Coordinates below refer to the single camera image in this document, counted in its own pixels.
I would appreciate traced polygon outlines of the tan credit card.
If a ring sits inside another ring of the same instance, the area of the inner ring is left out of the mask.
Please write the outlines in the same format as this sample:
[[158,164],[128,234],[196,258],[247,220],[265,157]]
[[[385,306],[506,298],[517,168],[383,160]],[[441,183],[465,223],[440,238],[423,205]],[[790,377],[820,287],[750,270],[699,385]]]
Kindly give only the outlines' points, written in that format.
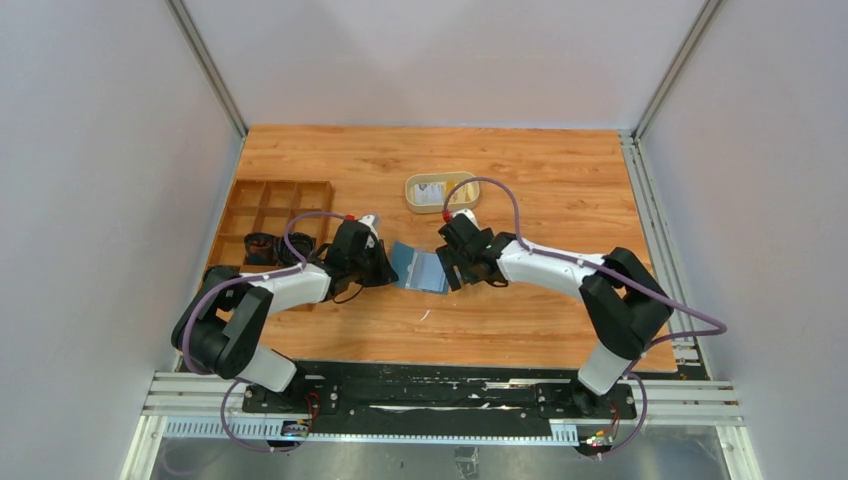
[[476,181],[471,181],[457,187],[457,182],[448,182],[446,184],[450,195],[449,204],[470,204],[479,199],[479,184]]

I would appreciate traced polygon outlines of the card in tray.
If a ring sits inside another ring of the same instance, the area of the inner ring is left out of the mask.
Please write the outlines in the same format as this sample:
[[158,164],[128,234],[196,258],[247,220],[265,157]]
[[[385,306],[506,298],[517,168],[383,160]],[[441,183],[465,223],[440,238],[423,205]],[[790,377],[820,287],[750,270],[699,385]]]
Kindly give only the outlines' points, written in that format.
[[415,205],[441,205],[444,202],[446,190],[444,182],[424,182],[413,186],[413,200]]

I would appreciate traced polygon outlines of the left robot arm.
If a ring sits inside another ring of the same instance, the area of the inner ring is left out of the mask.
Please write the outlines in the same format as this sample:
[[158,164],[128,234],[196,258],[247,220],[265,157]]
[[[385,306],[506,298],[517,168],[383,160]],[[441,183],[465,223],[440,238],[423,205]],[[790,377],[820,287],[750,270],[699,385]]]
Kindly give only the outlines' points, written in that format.
[[375,214],[344,219],[331,243],[292,267],[256,274],[226,266],[209,269],[171,334],[186,367],[260,385],[279,411],[298,411],[306,386],[295,379],[293,360],[261,346],[266,320],[301,305],[333,301],[352,285],[373,288],[396,282],[378,223]]

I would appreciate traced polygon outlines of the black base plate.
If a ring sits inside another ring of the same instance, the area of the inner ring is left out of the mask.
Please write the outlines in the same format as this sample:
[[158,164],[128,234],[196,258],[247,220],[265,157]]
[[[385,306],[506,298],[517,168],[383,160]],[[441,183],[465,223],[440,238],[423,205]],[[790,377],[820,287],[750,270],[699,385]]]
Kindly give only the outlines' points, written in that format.
[[553,420],[635,420],[634,396],[618,384],[597,397],[574,369],[301,361],[282,393],[247,387],[242,409],[313,414],[317,433],[532,437]]

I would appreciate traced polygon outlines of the brown compartment organizer tray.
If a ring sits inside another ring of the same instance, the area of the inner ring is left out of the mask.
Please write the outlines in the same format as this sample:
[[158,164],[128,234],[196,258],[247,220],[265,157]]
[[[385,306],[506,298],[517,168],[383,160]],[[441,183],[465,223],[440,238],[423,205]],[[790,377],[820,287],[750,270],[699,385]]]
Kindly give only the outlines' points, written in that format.
[[328,241],[329,219],[295,218],[329,211],[335,188],[328,181],[237,180],[230,189],[206,265],[243,274],[281,269],[296,261],[280,238],[289,232],[294,246],[309,255]]

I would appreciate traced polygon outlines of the beige oval tray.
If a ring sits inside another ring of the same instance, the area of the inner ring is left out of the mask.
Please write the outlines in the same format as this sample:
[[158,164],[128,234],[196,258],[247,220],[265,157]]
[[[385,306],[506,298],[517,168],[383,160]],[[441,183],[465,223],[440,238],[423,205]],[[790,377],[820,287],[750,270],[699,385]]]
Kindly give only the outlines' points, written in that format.
[[[459,183],[472,178],[466,171],[415,174],[410,176],[404,186],[407,207],[415,214],[440,213],[447,194]],[[479,202],[481,187],[477,181],[460,186],[450,197],[449,209],[473,208]]]

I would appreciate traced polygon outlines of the blue card holder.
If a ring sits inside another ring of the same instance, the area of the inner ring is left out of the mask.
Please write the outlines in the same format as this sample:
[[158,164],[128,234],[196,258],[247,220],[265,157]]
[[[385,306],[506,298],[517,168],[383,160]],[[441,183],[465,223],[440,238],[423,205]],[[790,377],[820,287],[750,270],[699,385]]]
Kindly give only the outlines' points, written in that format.
[[449,291],[441,261],[435,252],[395,241],[391,248],[390,265],[398,276],[393,283],[396,287],[440,295]]

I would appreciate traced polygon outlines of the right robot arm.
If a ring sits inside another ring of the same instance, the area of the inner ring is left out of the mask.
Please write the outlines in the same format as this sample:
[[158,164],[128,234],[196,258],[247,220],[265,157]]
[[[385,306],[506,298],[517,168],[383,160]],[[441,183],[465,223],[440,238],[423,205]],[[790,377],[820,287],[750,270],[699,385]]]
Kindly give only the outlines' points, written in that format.
[[639,258],[617,247],[608,254],[577,254],[478,227],[471,212],[457,212],[438,231],[436,254],[451,290],[480,282],[492,287],[530,284],[582,302],[597,344],[578,371],[571,403],[596,417],[611,403],[610,390],[645,353],[673,308]]

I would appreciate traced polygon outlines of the aluminium frame rail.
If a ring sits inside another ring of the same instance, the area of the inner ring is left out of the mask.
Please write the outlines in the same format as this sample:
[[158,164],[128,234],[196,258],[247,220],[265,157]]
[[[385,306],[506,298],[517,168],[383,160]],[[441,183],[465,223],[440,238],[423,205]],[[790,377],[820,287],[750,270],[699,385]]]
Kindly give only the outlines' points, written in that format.
[[[643,155],[641,146],[632,132],[620,130],[618,136],[643,235],[655,269],[655,278],[672,299],[688,304],[686,288],[677,269],[677,255],[673,249],[668,224],[659,202],[647,157]],[[693,374],[698,379],[712,378],[712,372],[697,338],[674,339],[668,344],[672,347],[679,370],[686,374]]]

